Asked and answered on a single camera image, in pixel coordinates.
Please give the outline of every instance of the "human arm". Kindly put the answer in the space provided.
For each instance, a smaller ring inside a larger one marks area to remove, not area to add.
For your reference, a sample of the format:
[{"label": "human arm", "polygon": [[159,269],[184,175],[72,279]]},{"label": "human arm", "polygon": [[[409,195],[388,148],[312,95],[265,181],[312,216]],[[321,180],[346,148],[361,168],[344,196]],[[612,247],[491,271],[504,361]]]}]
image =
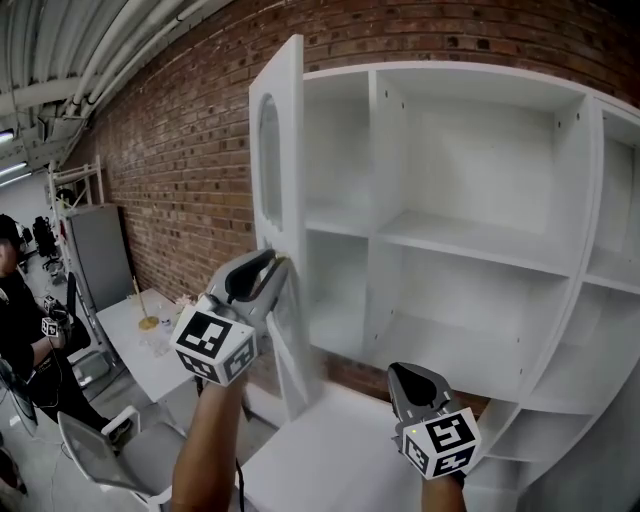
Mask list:
[{"label": "human arm", "polygon": [[173,472],[171,510],[225,511],[235,481],[236,437],[246,376],[207,385]]},{"label": "human arm", "polygon": [[422,512],[465,512],[462,487],[452,476],[422,481]]}]

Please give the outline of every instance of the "shelf panel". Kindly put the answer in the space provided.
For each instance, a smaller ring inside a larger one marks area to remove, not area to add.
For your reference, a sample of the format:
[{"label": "shelf panel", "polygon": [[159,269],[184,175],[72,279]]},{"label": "shelf panel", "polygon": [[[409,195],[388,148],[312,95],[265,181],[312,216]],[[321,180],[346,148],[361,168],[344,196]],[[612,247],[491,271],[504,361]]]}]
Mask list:
[{"label": "shelf panel", "polygon": [[640,295],[640,261],[594,246],[584,280]]},{"label": "shelf panel", "polygon": [[378,346],[379,368],[408,361],[446,375],[455,390],[517,399],[522,351],[504,337],[396,313]]},{"label": "shelf panel", "polygon": [[351,359],[362,358],[363,301],[324,297],[311,305],[311,344]]},{"label": "shelf panel", "polygon": [[364,208],[311,201],[305,225],[312,231],[366,237],[371,232],[371,216]]},{"label": "shelf panel", "polygon": [[520,462],[484,457],[469,472],[466,483],[473,487],[515,491],[518,489]]},{"label": "shelf panel", "polygon": [[585,284],[528,409],[594,414],[615,396],[640,357],[640,296]]},{"label": "shelf panel", "polygon": [[590,418],[523,410],[488,455],[524,462],[555,460]]},{"label": "shelf panel", "polygon": [[524,406],[537,411],[595,414],[616,380],[615,375],[599,370],[601,355],[561,343]]},{"label": "shelf panel", "polygon": [[385,226],[379,237],[398,245],[570,275],[569,260],[557,244],[512,228],[408,211]]},{"label": "shelf panel", "polygon": [[274,512],[419,510],[420,475],[390,440],[396,421],[388,403],[326,385],[244,464],[247,497]]}]

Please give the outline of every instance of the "glass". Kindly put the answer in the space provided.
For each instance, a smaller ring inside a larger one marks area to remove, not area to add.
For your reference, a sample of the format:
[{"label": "glass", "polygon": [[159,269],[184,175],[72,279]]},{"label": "glass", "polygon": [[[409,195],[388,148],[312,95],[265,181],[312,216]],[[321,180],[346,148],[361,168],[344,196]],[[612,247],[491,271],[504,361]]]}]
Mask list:
[{"label": "glass", "polygon": [[280,123],[275,101],[267,95],[260,116],[260,175],[263,214],[282,230],[282,191],[280,189]]}]

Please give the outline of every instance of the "brick wall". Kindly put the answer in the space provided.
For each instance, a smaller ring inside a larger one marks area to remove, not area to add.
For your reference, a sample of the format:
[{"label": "brick wall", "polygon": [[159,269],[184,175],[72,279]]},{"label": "brick wall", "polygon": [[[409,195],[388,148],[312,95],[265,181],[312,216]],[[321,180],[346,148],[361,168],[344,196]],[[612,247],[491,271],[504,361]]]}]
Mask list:
[{"label": "brick wall", "polygon": [[[307,71],[471,61],[640,103],[638,31],[585,1],[235,0],[142,69],[67,163],[100,154],[142,286],[170,298],[196,294],[220,263],[254,246],[247,88],[294,33],[305,36]],[[384,393],[383,374],[341,358],[325,362],[335,380]],[[254,377],[274,390],[273,358],[256,365]]]}]

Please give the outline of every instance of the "fluorescent light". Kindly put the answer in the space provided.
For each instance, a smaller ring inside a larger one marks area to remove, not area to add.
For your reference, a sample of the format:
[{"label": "fluorescent light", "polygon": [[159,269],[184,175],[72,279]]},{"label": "fluorescent light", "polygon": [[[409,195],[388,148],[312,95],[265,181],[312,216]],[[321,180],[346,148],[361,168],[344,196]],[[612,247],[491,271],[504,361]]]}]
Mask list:
[{"label": "fluorescent light", "polygon": [[10,142],[13,140],[13,130],[5,130],[4,132],[0,132],[0,144],[3,142]]},{"label": "fluorescent light", "polygon": [[18,171],[20,169],[24,169],[27,166],[27,162],[20,162],[19,164],[12,165],[11,167],[7,167],[6,169],[2,169],[0,171],[0,176],[4,176],[5,174],[9,174],[13,171]]},{"label": "fluorescent light", "polygon": [[0,188],[4,187],[6,185],[9,185],[10,183],[15,183],[16,181],[20,181],[21,179],[26,178],[27,176],[31,176],[31,174],[33,174],[33,173],[28,172],[27,174],[23,174],[22,176],[18,176],[17,178],[13,178],[12,180],[0,183]]}]

